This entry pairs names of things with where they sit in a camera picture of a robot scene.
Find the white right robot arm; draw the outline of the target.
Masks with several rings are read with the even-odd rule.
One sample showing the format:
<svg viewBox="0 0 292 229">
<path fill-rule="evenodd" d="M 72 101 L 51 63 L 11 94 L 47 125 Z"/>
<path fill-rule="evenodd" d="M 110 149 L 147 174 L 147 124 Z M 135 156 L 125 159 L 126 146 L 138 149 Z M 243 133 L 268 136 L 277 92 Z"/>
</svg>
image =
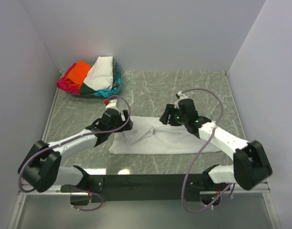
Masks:
<svg viewBox="0 0 292 229">
<path fill-rule="evenodd" d="M 200 116 L 192 99 L 167 104 L 160 122 L 184 126 L 188 133 L 209 141 L 233 161 L 231 166 L 213 165 L 203 171 L 202 184 L 207 190 L 214 190 L 220 183 L 234 183 L 244 190 L 251 190 L 272 175 L 271 164 L 260 142 L 238 138 L 211 119 Z"/>
</svg>

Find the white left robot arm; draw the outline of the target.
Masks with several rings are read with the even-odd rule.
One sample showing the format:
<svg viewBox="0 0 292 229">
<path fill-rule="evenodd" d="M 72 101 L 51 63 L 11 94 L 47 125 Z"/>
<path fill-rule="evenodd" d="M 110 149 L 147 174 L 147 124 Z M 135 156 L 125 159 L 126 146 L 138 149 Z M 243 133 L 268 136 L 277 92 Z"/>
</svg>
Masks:
<svg viewBox="0 0 292 229">
<path fill-rule="evenodd" d="M 44 192 L 57 180 L 61 160 L 106 142 L 110 135 L 131 130 L 131 111 L 108 108 L 101 118 L 79 133 L 56 142 L 33 144 L 18 169 L 19 190 Z"/>
</svg>

